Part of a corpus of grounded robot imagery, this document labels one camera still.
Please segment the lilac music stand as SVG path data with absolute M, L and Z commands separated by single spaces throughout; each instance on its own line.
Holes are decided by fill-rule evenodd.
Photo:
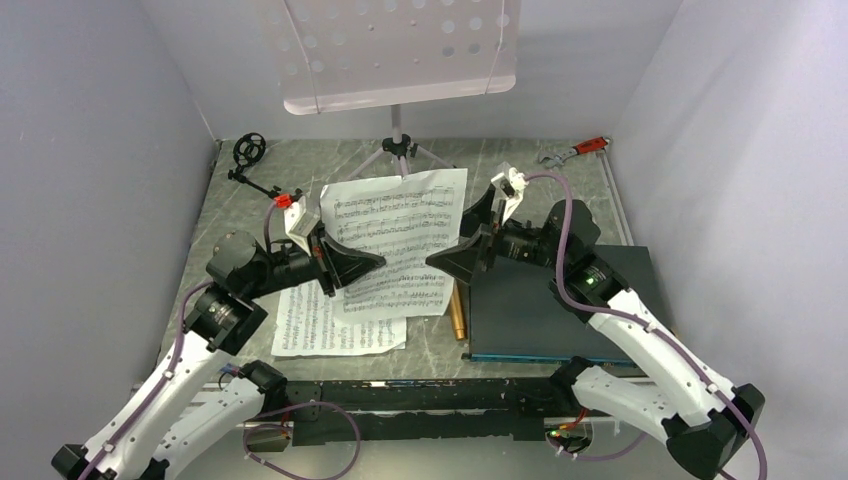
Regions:
M 498 94 L 516 84 L 519 1 L 253 1 L 292 115 L 387 107 L 391 134 L 354 170 L 387 154 L 448 161 L 404 132 L 406 104 Z

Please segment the sheet music page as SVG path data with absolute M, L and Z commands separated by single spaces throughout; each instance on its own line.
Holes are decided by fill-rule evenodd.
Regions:
M 316 282 L 280 293 L 271 354 L 275 357 L 365 356 L 403 349 L 404 318 L 340 321 Z
M 446 311 L 454 280 L 425 260 L 457 244 L 467 176 L 465 169 L 437 169 L 324 188 L 320 206 L 331 237 L 386 261 L 342 290 L 333 302 L 338 319 L 362 323 Z

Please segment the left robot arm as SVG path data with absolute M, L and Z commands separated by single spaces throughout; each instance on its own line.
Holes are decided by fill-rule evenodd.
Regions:
M 384 257 L 345 247 L 317 224 L 300 247 L 268 252 L 245 231 L 223 235 L 206 266 L 210 278 L 183 305 L 165 358 L 120 412 L 84 444 L 65 444 L 51 465 L 64 479 L 174 479 L 237 424 L 279 417 L 287 380 L 262 361 L 237 373 L 216 399 L 186 409 L 210 377 L 257 331 L 267 312 L 256 299 L 318 282 L 333 296 L 385 266 Z

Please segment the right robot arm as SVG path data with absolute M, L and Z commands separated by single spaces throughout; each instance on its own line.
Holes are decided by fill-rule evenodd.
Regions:
M 550 378 L 555 409 L 574 415 L 584 407 L 630 424 L 664 444 L 699 479 L 724 476 L 746 443 L 763 456 L 755 431 L 765 404 L 762 392 L 710 368 L 651 312 L 626 276 L 596 251 L 599 231 L 588 208 L 563 199 L 535 227 L 509 217 L 517 197 L 513 187 L 490 187 L 464 212 L 464 240 L 426 262 L 467 285 L 499 257 L 552 268 L 550 287 L 559 303 L 648 377 L 647 384 L 637 385 L 575 357 Z

